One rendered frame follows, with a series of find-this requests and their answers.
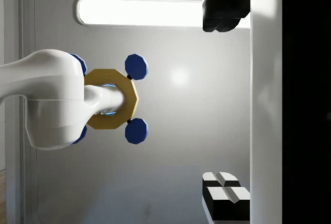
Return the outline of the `drone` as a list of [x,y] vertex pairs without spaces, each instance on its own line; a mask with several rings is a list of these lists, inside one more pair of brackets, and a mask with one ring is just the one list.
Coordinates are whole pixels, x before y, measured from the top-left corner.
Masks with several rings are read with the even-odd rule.
[[148,135],[148,124],[141,118],[133,118],[139,97],[133,80],[141,80],[148,74],[147,61],[138,54],[125,60],[126,75],[116,69],[94,69],[87,73],[87,65],[78,55],[84,75],[85,97],[92,101],[92,114],[86,126],[94,129],[116,129],[124,123],[125,138],[131,144],[143,142]]

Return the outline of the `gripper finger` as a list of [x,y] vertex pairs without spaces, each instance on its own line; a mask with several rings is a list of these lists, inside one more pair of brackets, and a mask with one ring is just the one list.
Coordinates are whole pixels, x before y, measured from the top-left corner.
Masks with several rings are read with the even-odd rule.
[[250,0],[202,0],[202,28],[205,32],[229,32],[250,13]]
[[203,173],[202,205],[209,224],[250,224],[250,192],[228,172]]

